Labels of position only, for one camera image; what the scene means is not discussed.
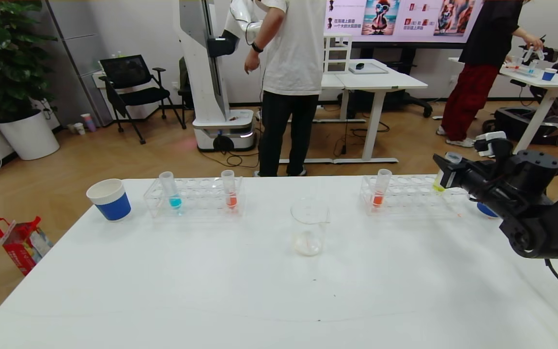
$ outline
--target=display screen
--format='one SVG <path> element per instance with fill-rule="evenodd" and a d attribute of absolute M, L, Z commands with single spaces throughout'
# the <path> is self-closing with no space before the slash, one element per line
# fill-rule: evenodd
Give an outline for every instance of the display screen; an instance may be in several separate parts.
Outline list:
<path fill-rule="evenodd" d="M 483 0 L 326 0 L 325 31 L 354 42 L 465 44 Z"/>

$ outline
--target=sneaker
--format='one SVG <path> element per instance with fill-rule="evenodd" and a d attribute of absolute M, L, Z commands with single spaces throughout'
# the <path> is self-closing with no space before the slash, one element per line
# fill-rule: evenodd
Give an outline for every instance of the sneaker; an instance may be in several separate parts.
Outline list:
<path fill-rule="evenodd" d="M 447 144 L 463 146 L 464 148 L 472 148 L 475 146 L 475 141 L 470 138 L 466 138 L 463 141 L 450 141 L 447 139 L 446 142 Z"/>
<path fill-rule="evenodd" d="M 436 134 L 440 136 L 446 136 L 447 132 L 445 132 L 445 129 L 442 126 L 438 126 L 438 130 L 436 130 Z"/>
<path fill-rule="evenodd" d="M 305 170 L 305 167 L 303 166 L 303 171 L 301 173 L 299 173 L 296 176 L 290 176 L 290 177 L 305 177 L 305 176 L 307 176 L 307 170 Z"/>

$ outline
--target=blue liquid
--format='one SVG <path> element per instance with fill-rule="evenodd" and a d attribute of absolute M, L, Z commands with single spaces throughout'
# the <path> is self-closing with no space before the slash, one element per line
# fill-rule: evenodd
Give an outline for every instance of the blue liquid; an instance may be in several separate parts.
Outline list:
<path fill-rule="evenodd" d="M 169 198 L 169 205 L 171 205 L 171 207 L 173 208 L 180 208 L 180 206 L 182 205 L 182 199 L 180 199 L 179 196 L 174 195 Z"/>

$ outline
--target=hand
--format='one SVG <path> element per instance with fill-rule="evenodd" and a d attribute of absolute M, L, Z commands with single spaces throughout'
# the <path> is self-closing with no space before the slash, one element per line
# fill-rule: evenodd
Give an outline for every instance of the hand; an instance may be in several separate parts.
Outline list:
<path fill-rule="evenodd" d="M 531 46 L 533 46 L 533 49 L 535 49 L 536 51 L 541 51 L 542 49 L 544 49 L 544 42 L 534 35 L 527 33 L 525 37 L 523 37 L 523 39 L 527 44 L 527 48 L 531 48 Z"/>
<path fill-rule="evenodd" d="M 251 49 L 247 55 L 247 59 L 244 61 L 244 71 L 245 73 L 249 73 L 250 71 L 254 71 L 260 66 L 260 54 Z"/>

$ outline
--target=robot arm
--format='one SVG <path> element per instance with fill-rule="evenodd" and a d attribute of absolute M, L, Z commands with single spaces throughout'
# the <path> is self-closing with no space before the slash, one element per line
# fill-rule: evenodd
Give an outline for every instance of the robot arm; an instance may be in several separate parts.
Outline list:
<path fill-rule="evenodd" d="M 464 188 L 501 217 L 500 229 L 520 256 L 558 258 L 558 201 L 544 194 L 558 176 L 558 159 L 534 150 L 514 155 L 512 147 L 507 139 L 476 143 L 478 151 L 490 148 L 496 161 L 453 164 L 434 155 L 444 173 L 441 185 Z"/>
<path fill-rule="evenodd" d="M 230 13 L 225 22 L 225 29 L 220 37 L 208 41 L 208 54 L 210 57 L 231 55 L 238 47 L 240 38 L 244 38 L 247 45 L 254 42 L 260 32 L 262 21 L 254 13 L 253 4 L 263 10 L 265 6 L 260 0 L 232 0 Z"/>

